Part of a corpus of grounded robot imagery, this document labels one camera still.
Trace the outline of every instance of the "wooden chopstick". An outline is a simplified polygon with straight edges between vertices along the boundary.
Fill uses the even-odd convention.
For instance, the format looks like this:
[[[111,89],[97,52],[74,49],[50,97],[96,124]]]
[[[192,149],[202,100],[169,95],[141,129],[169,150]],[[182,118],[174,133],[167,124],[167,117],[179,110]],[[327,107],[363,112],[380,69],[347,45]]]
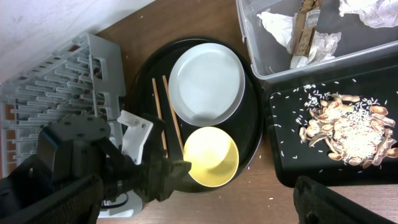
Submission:
[[[152,87],[154,87],[154,95],[155,95],[155,102],[156,102],[156,110],[157,110],[157,117],[161,120],[162,119],[162,111],[160,110],[160,103],[159,103],[159,95],[157,94],[157,86],[156,86],[156,80],[155,78],[152,79]],[[167,152],[167,144],[166,144],[166,136],[164,134],[164,131],[162,132],[162,142],[163,142],[163,148],[166,150],[166,158],[168,158],[168,152]]]
[[[175,112],[174,112],[173,106],[172,106],[172,104],[171,104],[171,102],[170,102],[170,97],[169,97],[169,84],[167,83],[166,76],[163,76],[162,78],[163,78],[164,88],[166,89],[167,99],[169,100],[170,111],[172,112],[172,117],[173,117],[175,132],[177,133],[177,137],[178,137],[178,141],[179,141],[179,143],[180,143],[181,151],[183,152],[184,147],[183,147],[182,140],[181,140],[180,128],[179,128],[179,126],[178,126],[177,117],[175,116]]]

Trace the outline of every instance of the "dish rack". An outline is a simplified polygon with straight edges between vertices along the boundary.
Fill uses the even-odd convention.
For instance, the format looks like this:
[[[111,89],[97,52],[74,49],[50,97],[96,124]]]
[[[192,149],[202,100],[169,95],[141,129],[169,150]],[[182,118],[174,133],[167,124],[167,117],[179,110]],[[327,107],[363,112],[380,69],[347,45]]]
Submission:
[[[120,47],[85,33],[59,49],[0,86],[3,177],[36,153],[43,127],[71,114],[104,118],[112,143],[122,144],[122,127],[116,122],[119,97],[126,95]]]

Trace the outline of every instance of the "black wire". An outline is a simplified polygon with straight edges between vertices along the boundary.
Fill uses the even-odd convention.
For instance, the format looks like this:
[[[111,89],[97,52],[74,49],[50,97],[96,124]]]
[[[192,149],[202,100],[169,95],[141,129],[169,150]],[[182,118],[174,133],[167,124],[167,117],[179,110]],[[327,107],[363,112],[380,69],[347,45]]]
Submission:
[[[126,199],[124,202],[116,204],[116,205],[103,205],[101,206],[101,209],[110,209],[110,208],[119,208],[122,207],[123,205],[127,204],[127,202],[129,201],[129,196],[127,195],[127,193],[124,193],[126,195]]]

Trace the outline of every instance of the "barcode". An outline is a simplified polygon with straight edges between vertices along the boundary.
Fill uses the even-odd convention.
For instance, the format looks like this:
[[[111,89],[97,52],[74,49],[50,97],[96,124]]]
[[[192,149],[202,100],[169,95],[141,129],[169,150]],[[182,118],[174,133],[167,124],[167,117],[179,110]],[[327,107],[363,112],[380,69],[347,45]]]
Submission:
[[[319,9],[307,12],[305,17],[305,27],[316,26],[320,12],[321,10]]]

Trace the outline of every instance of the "round tray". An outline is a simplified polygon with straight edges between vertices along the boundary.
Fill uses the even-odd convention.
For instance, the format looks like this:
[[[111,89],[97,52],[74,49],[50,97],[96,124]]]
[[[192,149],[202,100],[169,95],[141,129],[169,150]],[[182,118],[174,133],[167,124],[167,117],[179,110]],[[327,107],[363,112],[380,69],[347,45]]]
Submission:
[[[182,160],[183,155],[178,143],[177,133],[175,132],[162,76],[165,75],[167,79],[169,79],[169,75],[178,58],[191,47],[204,43],[216,43],[228,47],[217,40],[204,38],[177,40],[161,47],[142,65],[138,71],[131,91],[127,94],[124,102],[125,110],[129,112],[138,116],[142,116],[142,114],[150,114],[157,117],[154,91],[152,87],[152,78],[156,79],[160,108],[162,110],[163,120],[165,121],[165,135],[167,139],[169,159],[171,160]],[[258,80],[252,74],[249,64],[243,59],[243,57],[233,49],[231,50],[239,57],[246,74],[244,96],[234,114],[226,121],[217,124],[215,127],[227,132],[234,139],[238,147],[239,167],[234,178],[231,180],[233,181],[240,173],[242,173],[257,151],[264,127],[264,113],[261,103],[261,87]],[[177,120],[178,125],[180,126],[183,143],[192,132],[200,128],[184,122],[178,116]],[[175,187],[176,190],[187,193],[208,192],[218,188],[219,187],[210,188],[202,186],[196,183],[189,175],[185,176],[182,179],[182,182]]]

